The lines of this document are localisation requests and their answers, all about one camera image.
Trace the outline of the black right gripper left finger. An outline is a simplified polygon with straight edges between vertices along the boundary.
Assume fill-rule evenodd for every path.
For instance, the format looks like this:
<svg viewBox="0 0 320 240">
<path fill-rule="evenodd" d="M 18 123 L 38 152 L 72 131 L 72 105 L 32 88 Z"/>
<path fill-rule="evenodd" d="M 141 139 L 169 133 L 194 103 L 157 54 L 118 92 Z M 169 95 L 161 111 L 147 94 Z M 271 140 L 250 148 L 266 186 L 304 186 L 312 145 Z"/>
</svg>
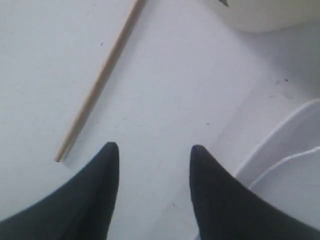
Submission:
<svg viewBox="0 0 320 240">
<path fill-rule="evenodd" d="M 2 240 L 105 240 L 119 189 L 119 147 L 106 143 L 72 179 L 1 221 Z"/>
</svg>

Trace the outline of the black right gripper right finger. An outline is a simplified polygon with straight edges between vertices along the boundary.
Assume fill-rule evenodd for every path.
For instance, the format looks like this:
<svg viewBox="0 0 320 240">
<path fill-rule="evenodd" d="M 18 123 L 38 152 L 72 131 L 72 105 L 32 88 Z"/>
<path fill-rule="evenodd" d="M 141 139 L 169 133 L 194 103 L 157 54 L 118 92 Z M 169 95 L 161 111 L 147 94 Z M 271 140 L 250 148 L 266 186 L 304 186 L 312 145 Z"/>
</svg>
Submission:
<svg viewBox="0 0 320 240">
<path fill-rule="evenodd" d="M 319 230 L 265 202 L 202 145 L 190 152 L 189 188 L 202 240 L 318 240 Z"/>
</svg>

